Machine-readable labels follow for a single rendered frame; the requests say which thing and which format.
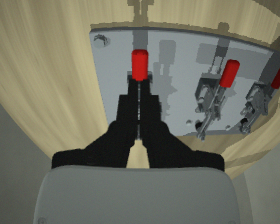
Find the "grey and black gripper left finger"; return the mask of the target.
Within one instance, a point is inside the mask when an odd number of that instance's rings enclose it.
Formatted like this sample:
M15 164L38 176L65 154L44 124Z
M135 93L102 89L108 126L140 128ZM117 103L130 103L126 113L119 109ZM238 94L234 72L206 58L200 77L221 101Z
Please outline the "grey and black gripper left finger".
M128 95L120 94L117 117L108 130L84 149L56 152L52 168L65 165L126 168L138 137L138 81L129 79ZM122 162L123 160L123 162Z

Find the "grey metal fixture plate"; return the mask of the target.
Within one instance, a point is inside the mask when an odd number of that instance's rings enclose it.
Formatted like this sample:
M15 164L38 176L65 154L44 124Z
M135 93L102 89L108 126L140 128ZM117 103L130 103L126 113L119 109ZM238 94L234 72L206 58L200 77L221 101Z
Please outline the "grey metal fixture plate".
M102 35L104 48L93 40ZM127 75L132 75L131 53L148 51L148 75L152 75L152 95L159 95L162 121L174 136L196 136L195 122L206 115L198 113L195 92L200 78L221 79L227 60L237 60L236 77L225 93L221 120L212 121L206 135L242 134L236 130L245 114L246 96L253 83L272 83L280 68L280 51L228 36L160 27L111 27L89 32L93 60L108 126L116 120L120 94L127 92ZM247 108L246 108L247 109ZM186 121L191 121L187 126ZM230 130L226 131L225 127Z

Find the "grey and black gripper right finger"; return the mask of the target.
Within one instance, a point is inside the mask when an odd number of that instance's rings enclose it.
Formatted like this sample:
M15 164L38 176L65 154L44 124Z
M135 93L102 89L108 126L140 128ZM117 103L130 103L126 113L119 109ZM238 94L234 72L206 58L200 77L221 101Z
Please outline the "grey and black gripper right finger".
M170 133L161 121L159 95L150 95L150 79L140 81L140 140L150 168L209 167L225 172L220 154L193 151Z

